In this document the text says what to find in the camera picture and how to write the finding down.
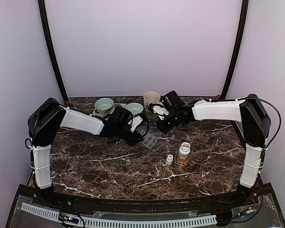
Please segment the clear plastic pill organizer box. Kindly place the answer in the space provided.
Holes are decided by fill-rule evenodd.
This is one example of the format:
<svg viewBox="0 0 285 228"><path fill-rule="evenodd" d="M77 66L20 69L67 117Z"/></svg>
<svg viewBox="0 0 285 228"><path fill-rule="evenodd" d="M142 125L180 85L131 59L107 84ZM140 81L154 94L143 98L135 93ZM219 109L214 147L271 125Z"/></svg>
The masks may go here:
<svg viewBox="0 0 285 228"><path fill-rule="evenodd" d="M137 132L141 135L145 135L147 130L147 123L144 123L142 126L136 129ZM157 128L156 123L151 124L149 122L149 130L144 136L141 144L148 149L152 149L158 142L158 139L161 137L162 132Z"/></svg>

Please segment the large orange label pill bottle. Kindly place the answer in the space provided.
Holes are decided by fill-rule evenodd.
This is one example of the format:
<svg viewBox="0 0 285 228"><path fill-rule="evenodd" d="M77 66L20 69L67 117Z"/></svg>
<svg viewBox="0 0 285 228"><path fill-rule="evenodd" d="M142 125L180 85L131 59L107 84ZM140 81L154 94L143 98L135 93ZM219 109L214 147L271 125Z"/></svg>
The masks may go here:
<svg viewBox="0 0 285 228"><path fill-rule="evenodd" d="M177 158L176 158L177 162L184 163L189 153L190 153L190 143L183 142L181 146L179 147L179 151L178 151Z"/></svg>

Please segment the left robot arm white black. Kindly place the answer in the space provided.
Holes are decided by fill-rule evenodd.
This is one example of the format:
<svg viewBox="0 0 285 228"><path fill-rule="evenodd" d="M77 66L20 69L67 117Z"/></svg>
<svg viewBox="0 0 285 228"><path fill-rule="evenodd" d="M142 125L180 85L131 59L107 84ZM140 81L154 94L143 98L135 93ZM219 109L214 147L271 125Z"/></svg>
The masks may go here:
<svg viewBox="0 0 285 228"><path fill-rule="evenodd" d="M39 200L47 207L57 204L57 195L48 188L52 187L51 145L60 129L83 131L108 140L122 139L128 145L136 145L145 137L137 129L147 123L144 113L134 115L121 106L116 107L112 114L100 117L60 104L54 98L46 100L29 117L28 138L25 140L25 146L30 150L36 186L42 189Z"/></svg>

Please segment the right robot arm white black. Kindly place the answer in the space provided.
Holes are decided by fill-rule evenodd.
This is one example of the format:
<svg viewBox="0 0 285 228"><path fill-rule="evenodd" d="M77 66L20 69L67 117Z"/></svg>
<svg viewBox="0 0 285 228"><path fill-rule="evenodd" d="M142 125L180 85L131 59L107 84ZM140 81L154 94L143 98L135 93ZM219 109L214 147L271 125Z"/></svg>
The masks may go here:
<svg viewBox="0 0 285 228"><path fill-rule="evenodd" d="M150 104L148 109L159 116L156 125L163 134L180 124L187 125L193 121L226 120L241 123L246 153L239 183L252 188L271 143L268 140L271 119L263 104L270 103L256 94L238 99L207 99L186 103L175 91L171 91L159 103Z"/></svg>

